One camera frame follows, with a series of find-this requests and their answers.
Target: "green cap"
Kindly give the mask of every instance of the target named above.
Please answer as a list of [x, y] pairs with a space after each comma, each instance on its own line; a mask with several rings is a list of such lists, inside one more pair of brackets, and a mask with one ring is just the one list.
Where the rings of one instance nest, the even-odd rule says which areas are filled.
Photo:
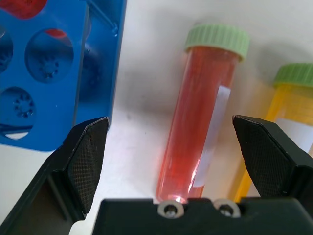
[[249, 35], [235, 27], [219, 24], [194, 26], [187, 37], [185, 50], [190, 47], [217, 47], [240, 55], [243, 60], [249, 49]]
[[313, 63], [291, 63], [280, 67], [274, 85], [292, 84], [313, 87]]

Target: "test tube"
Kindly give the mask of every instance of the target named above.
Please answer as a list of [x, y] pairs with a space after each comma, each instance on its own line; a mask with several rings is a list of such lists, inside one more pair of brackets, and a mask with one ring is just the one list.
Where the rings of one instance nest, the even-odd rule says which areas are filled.
[[[313, 63], [283, 65], [274, 86], [276, 92], [266, 120], [275, 122], [299, 148], [313, 157]], [[239, 202], [248, 195], [251, 185], [242, 159], [229, 198]]]
[[232, 26], [197, 25], [188, 34], [188, 61], [159, 176], [159, 201], [200, 197], [222, 123], [235, 67], [249, 36]]
[[[44, 8], [47, 0], [0, 0], [0, 8], [21, 20], [36, 16]], [[46, 34], [54, 38], [67, 35], [57, 29], [49, 29]]]

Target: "screw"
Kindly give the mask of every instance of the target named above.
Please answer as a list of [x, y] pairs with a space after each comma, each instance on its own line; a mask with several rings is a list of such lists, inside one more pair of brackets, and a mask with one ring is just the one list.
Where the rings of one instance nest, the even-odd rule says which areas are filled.
[[177, 213], [177, 208], [174, 205], [168, 205], [164, 208], [164, 212], [169, 218], [174, 218]]
[[184, 207], [174, 200], [163, 201], [159, 204], [157, 213], [167, 219], [177, 219], [184, 215]]
[[213, 205], [221, 214], [227, 217], [239, 218], [241, 216], [239, 206], [228, 199], [218, 199]]

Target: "white label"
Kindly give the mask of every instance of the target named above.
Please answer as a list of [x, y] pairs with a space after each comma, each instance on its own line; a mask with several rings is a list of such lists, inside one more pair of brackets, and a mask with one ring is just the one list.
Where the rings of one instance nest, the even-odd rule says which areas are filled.
[[217, 135], [220, 129], [220, 126], [223, 121], [224, 113], [226, 110], [228, 98], [230, 95], [230, 88], [220, 86], [217, 93], [211, 122], [209, 129], [206, 134], [205, 143], [201, 158], [198, 164], [197, 173], [193, 183], [193, 187], [202, 187], [204, 186], [206, 173], [211, 164], [212, 156], [214, 153], [215, 144], [217, 141]]
[[313, 127], [282, 118], [276, 120], [276, 124], [299, 148], [309, 153], [313, 144]]
[[260, 194], [253, 183], [250, 187], [247, 197], [260, 197]]

